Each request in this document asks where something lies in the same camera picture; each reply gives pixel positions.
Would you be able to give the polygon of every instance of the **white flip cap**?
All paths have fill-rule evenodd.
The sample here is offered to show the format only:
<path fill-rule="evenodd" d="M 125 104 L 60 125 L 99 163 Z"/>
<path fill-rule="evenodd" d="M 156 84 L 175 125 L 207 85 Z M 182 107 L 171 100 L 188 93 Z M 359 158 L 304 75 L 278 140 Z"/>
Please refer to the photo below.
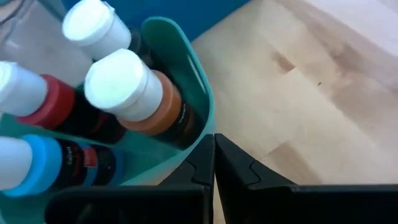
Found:
<path fill-rule="evenodd" d="M 47 95 L 45 80 L 15 62 L 0 61 L 0 111 L 28 116 L 37 111 Z"/>
<path fill-rule="evenodd" d="M 32 164 L 32 148 L 21 139 L 0 136 L 0 190 L 17 187 Z"/>
<path fill-rule="evenodd" d="M 62 22 L 64 36 L 100 60 L 118 49 L 127 49 L 131 33 L 114 9 L 100 0 L 81 0 Z"/>
<path fill-rule="evenodd" d="M 85 95 L 95 107 L 128 121 L 155 113 L 163 97 L 162 83 L 132 51 L 120 49 L 88 70 Z"/>

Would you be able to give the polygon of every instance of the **teal plastic organizer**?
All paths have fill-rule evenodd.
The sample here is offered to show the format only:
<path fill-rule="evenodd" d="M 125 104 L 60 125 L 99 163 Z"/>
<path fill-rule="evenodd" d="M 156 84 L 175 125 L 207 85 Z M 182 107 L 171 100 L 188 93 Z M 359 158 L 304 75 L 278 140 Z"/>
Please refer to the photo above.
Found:
<path fill-rule="evenodd" d="M 148 45 L 166 64 L 183 98 L 190 103 L 206 122 L 200 137 L 188 149 L 181 151 L 141 134 L 128 132 L 112 146 L 126 153 L 126 171 L 122 185 L 146 185 L 171 173 L 215 127 L 213 94 L 207 77 L 192 46 L 181 28 L 164 17 L 151 17 L 144 21 L 142 34 Z M 4 114 L 0 120 L 0 135 L 19 137 L 35 133 L 56 138 L 87 141 L 86 139 L 53 133 L 40 128 L 19 124 L 12 116 Z M 43 223 L 44 207 L 52 193 L 34 197 L 7 198 L 0 194 L 0 212 L 7 224 Z"/>

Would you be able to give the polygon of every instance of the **wooden table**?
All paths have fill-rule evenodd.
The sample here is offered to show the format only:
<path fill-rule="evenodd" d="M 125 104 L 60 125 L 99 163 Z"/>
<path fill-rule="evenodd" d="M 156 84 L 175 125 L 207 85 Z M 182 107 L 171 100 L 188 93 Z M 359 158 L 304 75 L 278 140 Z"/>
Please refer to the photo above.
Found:
<path fill-rule="evenodd" d="M 344 1 L 254 0 L 193 42 L 217 131 L 298 184 L 398 183 L 398 7 Z"/>

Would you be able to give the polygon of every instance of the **paint bottle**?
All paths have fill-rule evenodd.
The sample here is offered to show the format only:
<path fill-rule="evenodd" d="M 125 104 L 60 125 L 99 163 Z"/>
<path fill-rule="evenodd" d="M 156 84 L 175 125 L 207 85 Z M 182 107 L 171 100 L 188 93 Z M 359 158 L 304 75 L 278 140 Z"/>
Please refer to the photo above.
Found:
<path fill-rule="evenodd" d="M 203 129 L 174 84 L 130 50 L 117 50 L 95 62 L 86 76 L 85 95 L 127 129 L 181 148 L 193 144 Z"/>
<path fill-rule="evenodd" d="M 121 151 L 28 134 L 0 137 L 0 190 L 10 197 L 38 195 L 71 186 L 118 185 Z"/>
<path fill-rule="evenodd" d="M 100 60 L 119 49 L 138 54 L 150 67 L 155 66 L 151 51 L 134 28 L 127 28 L 108 3 L 81 0 L 65 16 L 64 36 L 79 45 L 94 60 Z"/>
<path fill-rule="evenodd" d="M 82 91 L 14 62 L 0 62 L 0 111 L 24 124 L 108 144 L 126 130 L 113 115 L 91 106 Z"/>

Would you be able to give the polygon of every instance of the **red bottle cap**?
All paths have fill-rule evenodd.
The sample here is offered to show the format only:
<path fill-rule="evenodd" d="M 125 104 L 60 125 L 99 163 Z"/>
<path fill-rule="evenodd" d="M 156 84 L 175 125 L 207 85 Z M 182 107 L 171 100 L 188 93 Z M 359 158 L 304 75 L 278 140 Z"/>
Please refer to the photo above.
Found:
<path fill-rule="evenodd" d="M 44 103 L 35 113 L 16 119 L 24 124 L 54 129 L 71 113 L 75 103 L 75 89 L 51 75 L 42 75 L 42 77 L 47 82 L 48 88 Z"/>

